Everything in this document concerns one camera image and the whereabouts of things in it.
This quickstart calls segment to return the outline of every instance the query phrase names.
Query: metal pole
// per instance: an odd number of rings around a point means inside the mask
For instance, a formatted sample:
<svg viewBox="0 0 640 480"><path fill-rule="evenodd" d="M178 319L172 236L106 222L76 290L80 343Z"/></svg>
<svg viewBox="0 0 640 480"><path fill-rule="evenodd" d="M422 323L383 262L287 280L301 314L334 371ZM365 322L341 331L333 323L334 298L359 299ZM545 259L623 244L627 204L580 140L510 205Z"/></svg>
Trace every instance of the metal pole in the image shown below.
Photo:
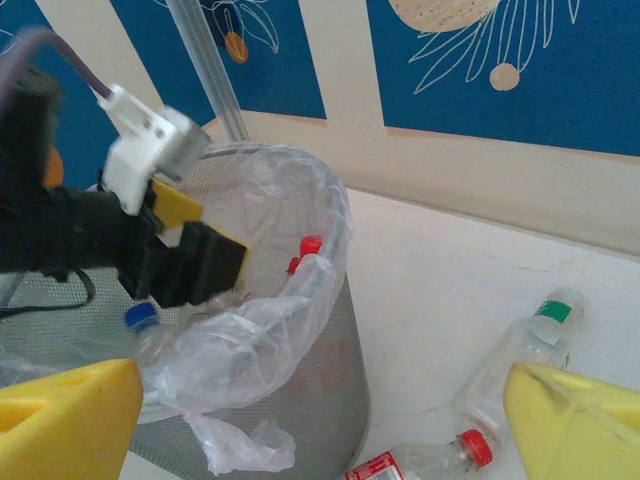
<svg viewBox="0 0 640 480"><path fill-rule="evenodd" d="M231 141L248 141L238 99L222 63L199 0L167 0L198 78L216 117L222 120Z"/></svg>

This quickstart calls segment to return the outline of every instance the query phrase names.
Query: yellow foam pad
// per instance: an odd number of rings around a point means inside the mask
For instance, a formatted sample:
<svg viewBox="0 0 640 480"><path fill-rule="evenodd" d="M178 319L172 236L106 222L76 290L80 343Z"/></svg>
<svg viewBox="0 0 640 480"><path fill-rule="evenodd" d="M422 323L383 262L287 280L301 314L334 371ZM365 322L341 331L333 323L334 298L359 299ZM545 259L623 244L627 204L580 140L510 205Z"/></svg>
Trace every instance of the yellow foam pad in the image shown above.
<svg viewBox="0 0 640 480"><path fill-rule="evenodd" d="M504 406L529 480L640 479L640 392L516 364Z"/></svg>
<svg viewBox="0 0 640 480"><path fill-rule="evenodd" d="M200 220L203 209L198 202L155 178L152 188L156 194L153 213L162 220L165 229L171 230L185 222Z"/></svg>
<svg viewBox="0 0 640 480"><path fill-rule="evenodd" d="M117 480L142 405L133 360L0 390L0 478Z"/></svg>

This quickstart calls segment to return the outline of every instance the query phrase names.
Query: clear plastic bottle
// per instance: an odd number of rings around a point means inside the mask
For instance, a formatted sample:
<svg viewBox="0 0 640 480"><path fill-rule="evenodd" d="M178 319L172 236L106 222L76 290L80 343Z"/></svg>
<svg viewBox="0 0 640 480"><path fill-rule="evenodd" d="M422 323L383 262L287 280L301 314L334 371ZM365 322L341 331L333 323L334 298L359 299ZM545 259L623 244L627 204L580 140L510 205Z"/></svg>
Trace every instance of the clear plastic bottle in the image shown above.
<svg viewBox="0 0 640 480"><path fill-rule="evenodd" d="M511 366L516 362L566 368L567 320L584 315L584 299L568 288L555 290L530 318L514 322L495 344L475 373L457 392L453 408L464 419L462 428L473 426L499 448L511 438L502 397Z"/></svg>
<svg viewBox="0 0 640 480"><path fill-rule="evenodd" d="M336 480L455 480L492 460L482 433L468 430L447 445L398 445Z"/></svg>
<svg viewBox="0 0 640 480"><path fill-rule="evenodd" d="M141 368L156 364L171 348L179 333L174 325L159 322L158 312L150 303L130 308L125 322L136 333L131 356Z"/></svg>

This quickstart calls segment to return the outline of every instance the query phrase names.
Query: blue bottle cap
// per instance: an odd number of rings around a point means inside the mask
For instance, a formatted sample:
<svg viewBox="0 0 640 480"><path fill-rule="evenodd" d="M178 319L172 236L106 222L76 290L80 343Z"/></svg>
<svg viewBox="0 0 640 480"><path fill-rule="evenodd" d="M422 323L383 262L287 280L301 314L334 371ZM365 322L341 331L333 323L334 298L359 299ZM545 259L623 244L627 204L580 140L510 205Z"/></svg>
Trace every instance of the blue bottle cap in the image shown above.
<svg viewBox="0 0 640 480"><path fill-rule="evenodd" d="M124 315L124 321L127 327L141 332L151 325L158 323L158 312L153 304L149 302L139 303L127 310Z"/></svg>

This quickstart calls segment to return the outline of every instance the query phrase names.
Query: orange dot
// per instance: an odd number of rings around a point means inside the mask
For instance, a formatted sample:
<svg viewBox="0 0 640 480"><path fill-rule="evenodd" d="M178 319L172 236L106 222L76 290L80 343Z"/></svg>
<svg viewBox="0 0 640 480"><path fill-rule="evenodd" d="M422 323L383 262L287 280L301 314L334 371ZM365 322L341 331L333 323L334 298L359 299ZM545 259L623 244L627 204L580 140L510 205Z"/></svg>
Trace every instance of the orange dot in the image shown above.
<svg viewBox="0 0 640 480"><path fill-rule="evenodd" d="M47 158L47 168L44 173L45 187L59 187L64 179L64 164L58 150L52 145Z"/></svg>
<svg viewBox="0 0 640 480"><path fill-rule="evenodd" d="M231 59L236 63L245 63L249 60L249 48L243 38L236 32L229 32L224 37L224 43Z"/></svg>

